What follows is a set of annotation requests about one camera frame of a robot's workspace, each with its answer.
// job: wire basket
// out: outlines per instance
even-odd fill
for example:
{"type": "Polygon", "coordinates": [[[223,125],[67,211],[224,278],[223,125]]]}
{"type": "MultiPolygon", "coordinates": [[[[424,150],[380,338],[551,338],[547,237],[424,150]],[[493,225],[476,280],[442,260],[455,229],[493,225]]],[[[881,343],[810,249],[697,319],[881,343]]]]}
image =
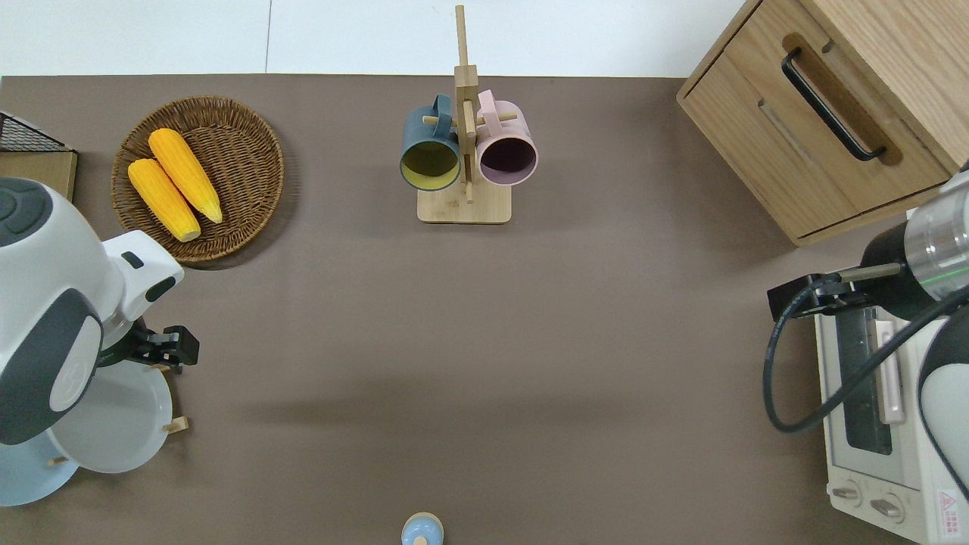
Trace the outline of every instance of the wire basket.
{"type": "Polygon", "coordinates": [[[0,112],[0,151],[73,151],[30,124],[0,112]]]}

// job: mug handle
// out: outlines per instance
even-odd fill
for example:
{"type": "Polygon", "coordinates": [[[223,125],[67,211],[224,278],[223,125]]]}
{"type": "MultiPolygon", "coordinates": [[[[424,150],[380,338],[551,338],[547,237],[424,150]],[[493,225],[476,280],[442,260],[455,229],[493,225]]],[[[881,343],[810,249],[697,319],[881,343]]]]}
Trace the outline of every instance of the mug handle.
{"type": "Polygon", "coordinates": [[[451,132],[451,97],[446,94],[438,93],[434,99],[434,115],[437,116],[437,125],[434,126],[434,138],[444,140],[451,132]]]}
{"type": "Polygon", "coordinates": [[[491,89],[478,93],[478,101],[482,105],[482,117],[484,126],[492,137],[501,134],[501,120],[498,118],[498,106],[494,102],[494,94],[491,89]]]}

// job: white wall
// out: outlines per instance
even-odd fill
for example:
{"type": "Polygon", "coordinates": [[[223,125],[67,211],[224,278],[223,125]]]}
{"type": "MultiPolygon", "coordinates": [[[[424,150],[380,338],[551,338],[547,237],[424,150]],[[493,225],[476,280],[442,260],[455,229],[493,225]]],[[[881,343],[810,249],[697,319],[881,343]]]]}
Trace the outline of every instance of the white wall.
{"type": "MultiPolygon", "coordinates": [[[[443,0],[0,0],[0,75],[444,74],[443,0]]],[[[483,75],[684,77],[743,0],[464,0],[483,75]]]]}

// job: oven window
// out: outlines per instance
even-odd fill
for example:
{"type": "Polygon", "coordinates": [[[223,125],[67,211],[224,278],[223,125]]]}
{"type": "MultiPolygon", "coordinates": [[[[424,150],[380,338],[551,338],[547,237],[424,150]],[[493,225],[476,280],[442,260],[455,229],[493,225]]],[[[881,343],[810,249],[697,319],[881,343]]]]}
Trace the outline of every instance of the oven window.
{"type": "MultiPolygon", "coordinates": [[[[838,331],[841,380],[855,374],[868,355],[878,349],[875,342],[875,309],[859,308],[834,316],[838,331]]],[[[871,373],[844,402],[845,434],[854,448],[875,454],[891,454],[891,428],[878,414],[878,390],[871,373]]]]}

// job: drawer handle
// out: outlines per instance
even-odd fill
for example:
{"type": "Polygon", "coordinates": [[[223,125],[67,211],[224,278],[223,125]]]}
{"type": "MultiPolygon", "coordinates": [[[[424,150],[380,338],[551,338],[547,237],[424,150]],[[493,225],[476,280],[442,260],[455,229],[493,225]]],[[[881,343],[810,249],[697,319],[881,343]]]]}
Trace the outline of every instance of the drawer handle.
{"type": "Polygon", "coordinates": [[[804,102],[814,110],[822,121],[828,126],[830,131],[834,133],[834,136],[845,146],[849,153],[851,153],[859,161],[871,161],[875,157],[878,157],[882,153],[885,153],[886,148],[884,146],[879,147],[873,151],[868,151],[861,147],[861,144],[855,140],[855,137],[848,132],[844,124],[840,119],[834,115],[834,112],[828,108],[825,101],[821,100],[821,97],[811,88],[811,85],[807,83],[804,77],[797,71],[794,66],[794,59],[800,54],[800,48],[794,48],[786,57],[784,57],[784,62],[781,63],[781,71],[784,72],[784,76],[787,77],[791,85],[797,89],[800,96],[804,98],[804,102]]]}

